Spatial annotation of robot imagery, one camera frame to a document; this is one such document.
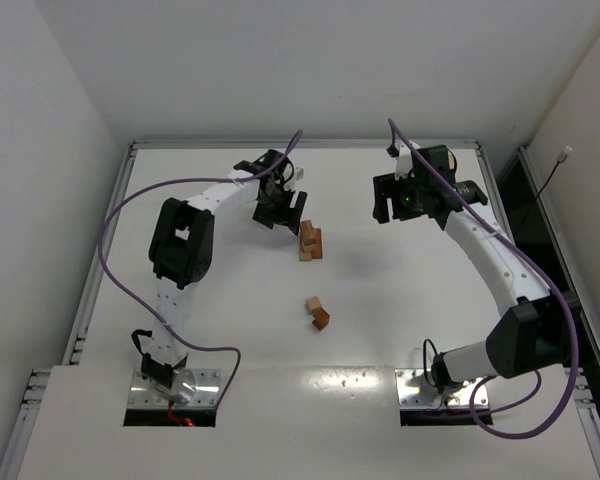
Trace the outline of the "long light wood block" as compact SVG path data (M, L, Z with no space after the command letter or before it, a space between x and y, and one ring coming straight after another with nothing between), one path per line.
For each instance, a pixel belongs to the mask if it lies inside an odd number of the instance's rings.
M313 259L314 244L305 244L303 241L299 243L299 260L302 262L311 261Z

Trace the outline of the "long dark wood block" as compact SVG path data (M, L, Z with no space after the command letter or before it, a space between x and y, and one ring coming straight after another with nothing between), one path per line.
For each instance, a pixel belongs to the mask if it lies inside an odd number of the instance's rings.
M313 260L320 260L323 258L323 239L322 239L322 229L316 229L316 243L315 248L311 252L311 258Z

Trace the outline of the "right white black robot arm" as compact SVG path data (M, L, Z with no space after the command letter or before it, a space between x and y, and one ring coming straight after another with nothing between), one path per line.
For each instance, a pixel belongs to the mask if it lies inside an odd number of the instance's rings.
M505 232L487 195L473 181L457 181L444 145L390 146L392 173L374 177L373 217L384 224L426 216L467 255L489 289L500 319L482 341L435 355L428 376L439 392L478 377L506 379L563 364L578 342L567 325L580 307L577 297L548 285L505 246Z

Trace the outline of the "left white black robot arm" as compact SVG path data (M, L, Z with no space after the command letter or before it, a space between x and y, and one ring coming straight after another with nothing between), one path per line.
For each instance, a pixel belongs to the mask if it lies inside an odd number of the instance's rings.
M252 219L268 228L300 231L307 194L295 190L301 178L294 164L277 150L233 166L224 182L184 200L162 204L149 247L149 261L158 280L156 326L139 351L141 371L165 389L172 389L186 367L187 348L176 337L189 320L197 284L211 267L216 221L253 204Z

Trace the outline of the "small light cube right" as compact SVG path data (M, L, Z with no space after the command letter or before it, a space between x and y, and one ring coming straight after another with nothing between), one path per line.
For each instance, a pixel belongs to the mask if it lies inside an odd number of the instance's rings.
M313 296L305 301L305 307L307 312L310 315L313 315L316 310L319 310L322 307L322 303L317 296Z

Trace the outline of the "small dark wood cube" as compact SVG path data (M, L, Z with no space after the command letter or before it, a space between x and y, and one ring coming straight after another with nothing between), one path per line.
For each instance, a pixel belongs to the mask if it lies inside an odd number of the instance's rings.
M322 331L330 323L330 314L322 307L315 309L312 312L312 325L318 331Z

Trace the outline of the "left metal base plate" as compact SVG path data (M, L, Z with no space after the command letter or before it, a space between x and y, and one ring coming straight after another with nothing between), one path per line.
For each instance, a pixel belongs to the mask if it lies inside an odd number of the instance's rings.
M182 369L174 374L171 387L158 384L139 370L134 371L127 407L134 410L166 408L210 409L217 405L220 374L209 369Z

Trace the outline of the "metal base plate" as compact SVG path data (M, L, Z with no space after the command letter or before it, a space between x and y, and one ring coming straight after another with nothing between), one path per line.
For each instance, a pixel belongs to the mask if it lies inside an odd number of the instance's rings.
M166 408L210 409L217 405L220 374L209 369L182 369L174 374L171 387L158 384L139 370L134 371L127 407L134 410Z
M400 410L404 412L438 412L445 410L469 411L470 395L476 391L474 402L477 409L488 409L489 398L485 387L477 388L480 378L464 381L439 393L426 380L422 368L397 368L394 370L396 392Z

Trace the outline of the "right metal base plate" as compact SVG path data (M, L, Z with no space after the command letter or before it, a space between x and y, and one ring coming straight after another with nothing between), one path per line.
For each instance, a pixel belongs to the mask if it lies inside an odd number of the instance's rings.
M422 368L397 368L394 370L396 392L400 410L404 412L438 412L445 410L469 411L470 395L476 391L474 402L477 409L488 409L489 398L485 387L477 388L480 378L464 381L439 393L426 380Z

